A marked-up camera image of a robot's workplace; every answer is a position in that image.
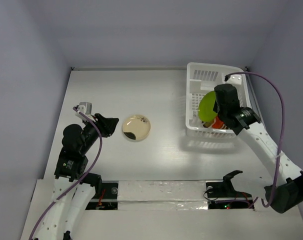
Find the orange plate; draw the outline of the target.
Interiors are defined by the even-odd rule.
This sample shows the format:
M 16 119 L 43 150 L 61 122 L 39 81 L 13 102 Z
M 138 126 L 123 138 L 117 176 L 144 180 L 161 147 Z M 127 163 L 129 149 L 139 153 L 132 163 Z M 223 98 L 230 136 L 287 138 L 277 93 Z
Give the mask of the orange plate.
M 223 130 L 228 129 L 225 123 L 222 120 L 220 120 L 218 116 L 215 117 L 210 127 L 212 129 L 223 129 Z

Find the lime green plate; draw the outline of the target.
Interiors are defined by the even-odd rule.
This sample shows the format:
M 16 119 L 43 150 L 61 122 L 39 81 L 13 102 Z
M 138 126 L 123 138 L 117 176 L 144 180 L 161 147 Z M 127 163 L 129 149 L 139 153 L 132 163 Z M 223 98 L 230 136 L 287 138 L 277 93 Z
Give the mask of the lime green plate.
M 208 92 L 200 101 L 198 105 L 198 117 L 202 122 L 211 122 L 218 115 L 214 111 L 216 103 L 216 94 L 214 91 Z

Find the cream plate with dark spot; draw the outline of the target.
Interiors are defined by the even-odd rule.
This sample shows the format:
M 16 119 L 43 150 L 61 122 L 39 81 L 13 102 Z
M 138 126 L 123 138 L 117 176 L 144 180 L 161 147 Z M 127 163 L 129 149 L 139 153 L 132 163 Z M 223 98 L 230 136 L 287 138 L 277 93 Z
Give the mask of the cream plate with dark spot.
M 124 136 L 134 142 L 140 142 L 149 136 L 151 131 L 150 120 L 141 114 L 126 118 L 122 124 Z

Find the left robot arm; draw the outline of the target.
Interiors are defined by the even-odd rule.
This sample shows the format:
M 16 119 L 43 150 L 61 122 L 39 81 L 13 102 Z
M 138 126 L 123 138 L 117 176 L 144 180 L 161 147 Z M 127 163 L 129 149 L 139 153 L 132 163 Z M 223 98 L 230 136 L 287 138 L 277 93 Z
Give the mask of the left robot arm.
M 35 223 L 31 240 L 71 240 L 88 203 L 102 193 L 102 177 L 91 173 L 86 154 L 96 140 L 112 136 L 119 119 L 78 109 L 75 113 L 84 127 L 71 124 L 63 130 L 51 202 Z

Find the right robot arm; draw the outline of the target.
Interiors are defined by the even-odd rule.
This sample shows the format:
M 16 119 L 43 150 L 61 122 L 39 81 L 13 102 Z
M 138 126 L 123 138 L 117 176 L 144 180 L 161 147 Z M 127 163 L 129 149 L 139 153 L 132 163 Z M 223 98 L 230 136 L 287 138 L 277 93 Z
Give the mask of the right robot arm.
M 271 208 L 283 214 L 303 202 L 303 170 L 294 164 L 268 135 L 261 119 L 249 107 L 241 107 L 235 86 L 225 83 L 214 88 L 214 111 L 218 118 L 244 141 L 262 162 L 272 177 L 277 177 L 275 189 L 268 180 L 260 177 L 245 178 L 241 170 L 223 177 L 222 192 L 233 196 L 246 192 L 271 201 Z

